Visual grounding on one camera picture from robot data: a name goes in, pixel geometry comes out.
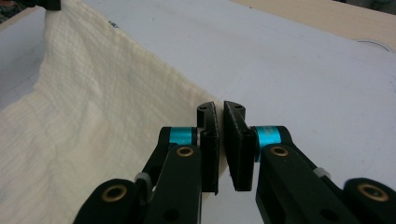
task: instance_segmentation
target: cloth fold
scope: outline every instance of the cloth fold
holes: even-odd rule
[[[45,41],[35,90],[0,112],[0,223],[73,222],[99,184],[134,180],[162,126],[220,106],[79,0],[47,11]]]

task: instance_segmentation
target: wooden edge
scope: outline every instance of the wooden edge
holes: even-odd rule
[[[232,0],[349,39],[372,39],[396,51],[396,16],[331,0]]]
[[[17,15],[9,18],[9,20],[0,24],[0,32],[3,30],[6,30],[8,28],[8,26],[14,24],[15,22],[19,21],[20,19],[29,15],[30,13],[36,11],[37,9],[38,9],[38,7],[28,7],[24,11],[21,11]]]

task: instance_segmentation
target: white surface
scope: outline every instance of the white surface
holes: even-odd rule
[[[225,0],[86,2],[220,100],[244,105],[249,125],[288,127],[339,187],[365,176],[396,189],[395,54]],[[233,192],[226,172],[203,223],[260,222],[254,192]]]
[[[72,223],[101,183],[134,180],[161,127],[219,103],[79,0],[45,23],[35,89],[11,87],[28,94],[0,113],[0,223]]]
[[[44,56],[44,9],[0,31],[0,110],[33,90]]]

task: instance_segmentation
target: blue band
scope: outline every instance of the blue band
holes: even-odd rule
[[[262,149],[269,144],[281,143],[280,133],[276,126],[256,126],[257,135],[259,137],[259,154],[255,160],[261,161]]]
[[[178,145],[192,145],[192,127],[171,128],[169,143]]]

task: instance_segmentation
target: wrinkled fabric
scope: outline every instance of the wrinkled fabric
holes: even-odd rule
[[[79,0],[47,12],[45,41],[35,90],[0,113],[0,223],[72,223],[98,185],[134,180],[162,126],[220,105]]]

